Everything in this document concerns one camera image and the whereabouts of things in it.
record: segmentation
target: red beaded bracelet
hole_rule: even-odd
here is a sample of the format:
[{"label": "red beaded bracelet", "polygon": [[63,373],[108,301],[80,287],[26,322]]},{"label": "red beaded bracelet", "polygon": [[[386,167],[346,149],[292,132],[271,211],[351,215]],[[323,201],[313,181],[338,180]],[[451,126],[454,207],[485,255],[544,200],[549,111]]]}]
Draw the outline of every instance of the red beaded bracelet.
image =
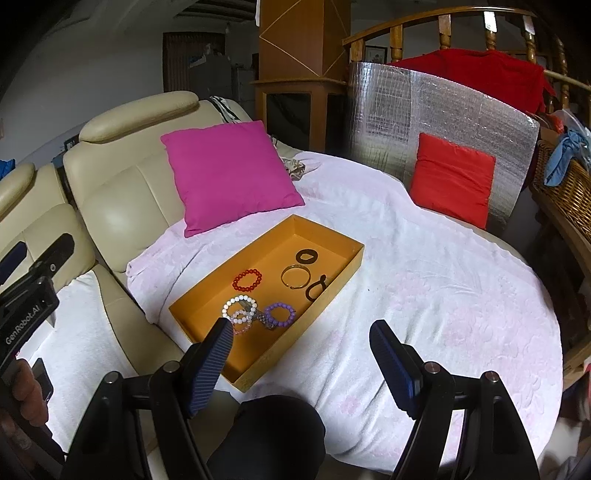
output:
[{"label": "red beaded bracelet", "polygon": [[[250,274],[256,275],[255,282],[250,287],[239,286],[238,282]],[[261,272],[259,272],[256,268],[252,268],[250,270],[245,270],[240,275],[238,275],[236,278],[234,278],[234,281],[232,282],[232,287],[234,287],[234,290],[238,290],[238,291],[253,291],[255,288],[257,288],[261,284],[261,281],[262,281]]]}]

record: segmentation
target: metal screw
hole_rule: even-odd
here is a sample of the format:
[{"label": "metal screw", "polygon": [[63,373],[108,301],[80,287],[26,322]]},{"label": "metal screw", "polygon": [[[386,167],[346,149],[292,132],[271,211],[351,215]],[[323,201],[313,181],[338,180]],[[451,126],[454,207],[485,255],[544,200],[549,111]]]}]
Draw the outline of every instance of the metal screw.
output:
[{"label": "metal screw", "polygon": [[117,382],[119,379],[119,372],[109,372],[103,378],[105,383],[111,384]]},{"label": "metal screw", "polygon": [[493,372],[492,370],[489,370],[488,372],[486,372],[485,377],[493,383],[497,383],[501,379],[499,377],[499,374],[497,372]]},{"label": "metal screw", "polygon": [[425,364],[425,370],[430,374],[438,374],[441,371],[441,365],[437,362],[427,362]]},{"label": "metal screw", "polygon": [[176,372],[179,368],[180,368],[180,364],[175,361],[175,360],[171,360],[170,362],[166,362],[163,366],[163,369],[166,373],[171,374],[173,372]]}]

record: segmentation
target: white blanket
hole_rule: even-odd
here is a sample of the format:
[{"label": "white blanket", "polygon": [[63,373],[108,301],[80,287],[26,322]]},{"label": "white blanket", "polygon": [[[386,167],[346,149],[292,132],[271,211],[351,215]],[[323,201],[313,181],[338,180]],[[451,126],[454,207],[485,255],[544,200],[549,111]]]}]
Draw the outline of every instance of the white blanket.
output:
[{"label": "white blanket", "polygon": [[[128,287],[147,318],[183,349],[190,342],[168,311],[208,273],[295,213],[365,244],[363,263],[305,334],[238,400],[297,395],[320,413],[326,450],[339,460],[391,471],[413,421],[397,409],[369,348],[385,319],[400,341],[457,375],[500,373],[538,456],[554,427],[562,391],[558,324],[532,270],[497,245],[415,206],[397,180],[351,161],[320,161],[295,183],[303,207],[250,215],[192,238],[184,222],[128,265]],[[444,460],[457,451],[453,417]]]},{"label": "white blanket", "polygon": [[72,280],[57,296],[55,328],[27,360],[32,365],[43,358],[54,388],[47,426],[67,452],[102,378],[113,370],[124,377],[137,373],[111,328],[92,270]]}]

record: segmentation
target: red fabric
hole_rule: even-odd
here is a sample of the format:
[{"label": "red fabric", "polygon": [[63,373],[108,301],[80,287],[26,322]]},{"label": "red fabric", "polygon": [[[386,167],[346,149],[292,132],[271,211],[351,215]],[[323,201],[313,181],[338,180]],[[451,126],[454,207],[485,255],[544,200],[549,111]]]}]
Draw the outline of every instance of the red fabric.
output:
[{"label": "red fabric", "polygon": [[449,48],[389,65],[461,83],[523,113],[545,111],[544,90],[556,96],[540,65],[497,50]]},{"label": "red fabric", "polygon": [[484,230],[494,171],[492,155],[421,133],[410,198]]}]

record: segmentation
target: wooden baluster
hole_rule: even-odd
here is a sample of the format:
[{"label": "wooden baluster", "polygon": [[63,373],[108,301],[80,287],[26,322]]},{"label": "wooden baluster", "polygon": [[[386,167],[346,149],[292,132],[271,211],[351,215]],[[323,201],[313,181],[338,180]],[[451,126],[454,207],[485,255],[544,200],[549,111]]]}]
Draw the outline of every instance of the wooden baluster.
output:
[{"label": "wooden baluster", "polygon": [[452,16],[439,15],[439,49],[446,50],[452,46]]},{"label": "wooden baluster", "polygon": [[[562,75],[568,76],[569,74],[569,66],[566,63],[566,53],[564,52],[564,43],[558,37],[554,38],[556,42],[556,50],[558,53],[558,66],[560,68],[560,73]],[[569,99],[569,84],[566,82],[561,82],[560,84],[560,103],[562,104],[562,108],[568,108],[570,99]]]},{"label": "wooden baluster", "polygon": [[531,63],[537,63],[535,59],[535,29],[534,23],[529,15],[523,15],[523,26],[523,36],[525,37],[525,46],[527,48],[527,59]]},{"label": "wooden baluster", "polygon": [[496,49],[496,16],[494,12],[484,12],[484,28],[486,35],[486,49]]},{"label": "wooden baluster", "polygon": [[402,60],[402,30],[403,25],[390,28],[390,51],[392,61]]},{"label": "wooden baluster", "polygon": [[365,40],[354,41],[351,44],[351,61],[364,61],[365,60]]}]

